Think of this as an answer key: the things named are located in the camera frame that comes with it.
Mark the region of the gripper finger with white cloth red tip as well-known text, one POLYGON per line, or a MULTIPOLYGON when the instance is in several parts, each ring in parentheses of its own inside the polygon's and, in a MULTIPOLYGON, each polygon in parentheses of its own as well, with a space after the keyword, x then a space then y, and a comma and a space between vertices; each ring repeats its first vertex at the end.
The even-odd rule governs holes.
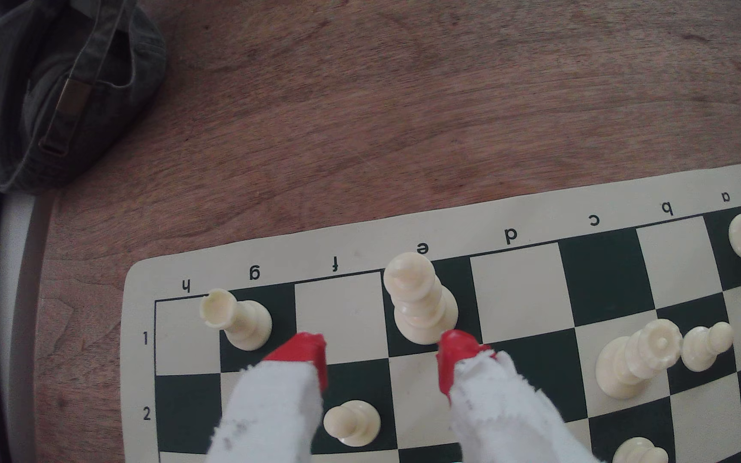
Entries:
POLYGON ((598 462, 508 353, 449 330, 440 336, 437 362, 463 462, 598 462))
POLYGON ((206 462, 311 462, 327 388, 326 342, 300 332, 242 374, 206 462))

